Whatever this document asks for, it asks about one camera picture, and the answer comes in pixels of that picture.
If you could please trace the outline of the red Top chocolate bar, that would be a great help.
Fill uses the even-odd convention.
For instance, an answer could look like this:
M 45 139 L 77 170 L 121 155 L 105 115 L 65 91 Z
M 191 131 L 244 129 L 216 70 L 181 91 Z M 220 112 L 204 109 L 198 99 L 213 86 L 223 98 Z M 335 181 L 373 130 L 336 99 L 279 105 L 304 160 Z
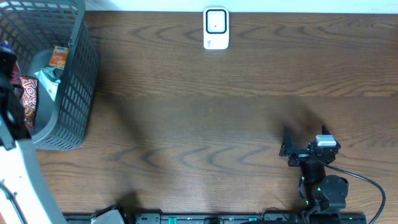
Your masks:
M 38 80 L 33 77 L 20 77 L 23 87 L 22 105 L 24 107 L 24 121 L 27 129 L 34 129 L 38 99 Z

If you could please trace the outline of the teal snack wrapper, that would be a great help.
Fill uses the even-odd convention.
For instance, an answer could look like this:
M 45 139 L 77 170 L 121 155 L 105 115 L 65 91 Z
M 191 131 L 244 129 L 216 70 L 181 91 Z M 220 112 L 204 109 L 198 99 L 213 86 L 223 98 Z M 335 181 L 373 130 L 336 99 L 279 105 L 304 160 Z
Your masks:
M 45 88 L 51 99 L 55 101 L 58 85 L 61 83 L 61 80 L 55 75 L 55 68 L 43 67 L 40 71 L 35 72 L 35 76 Z

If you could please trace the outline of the orange tissue pack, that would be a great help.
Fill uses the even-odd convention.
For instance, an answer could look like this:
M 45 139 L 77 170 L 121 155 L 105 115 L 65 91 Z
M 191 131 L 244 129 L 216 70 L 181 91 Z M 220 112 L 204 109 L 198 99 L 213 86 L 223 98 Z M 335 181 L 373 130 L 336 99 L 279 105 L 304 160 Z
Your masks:
M 55 46 L 50 58 L 49 66 L 63 70 L 67 61 L 69 48 Z

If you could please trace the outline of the red purple noodle packet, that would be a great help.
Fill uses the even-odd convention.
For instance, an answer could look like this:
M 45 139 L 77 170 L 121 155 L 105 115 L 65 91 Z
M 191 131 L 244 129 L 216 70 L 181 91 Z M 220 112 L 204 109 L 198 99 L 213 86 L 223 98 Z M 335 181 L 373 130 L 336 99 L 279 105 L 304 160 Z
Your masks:
M 13 46 L 7 40 L 1 41 L 1 50 L 5 50 L 6 52 L 16 55 Z M 20 85 L 21 84 L 20 77 L 21 77 L 21 71 L 18 62 L 16 61 L 12 69 L 10 83 L 13 85 Z

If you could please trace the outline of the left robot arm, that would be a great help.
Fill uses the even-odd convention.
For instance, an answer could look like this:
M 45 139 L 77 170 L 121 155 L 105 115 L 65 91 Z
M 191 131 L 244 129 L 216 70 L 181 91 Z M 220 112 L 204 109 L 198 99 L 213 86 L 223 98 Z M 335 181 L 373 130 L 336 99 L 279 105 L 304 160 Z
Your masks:
M 24 107 L 11 85 L 17 57 L 1 50 L 1 214 L 7 223 L 124 223 L 117 208 L 92 217 L 65 216 L 44 179 L 25 126 Z

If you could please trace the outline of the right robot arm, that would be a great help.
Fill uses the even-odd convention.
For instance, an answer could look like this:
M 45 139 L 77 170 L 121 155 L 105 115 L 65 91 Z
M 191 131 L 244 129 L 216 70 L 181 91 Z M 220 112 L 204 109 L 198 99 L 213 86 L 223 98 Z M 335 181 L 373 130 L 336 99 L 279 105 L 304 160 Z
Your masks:
M 300 196 L 306 200 L 307 208 L 297 215 L 302 223 L 341 223 L 340 210 L 346 207 L 349 183 L 337 175 L 326 175 L 325 167 L 336 159 L 341 145 L 325 125 L 322 133 L 309 142 L 307 148 L 294 147 L 288 127 L 284 135 L 279 156 L 288 158 L 289 167 L 299 167 Z

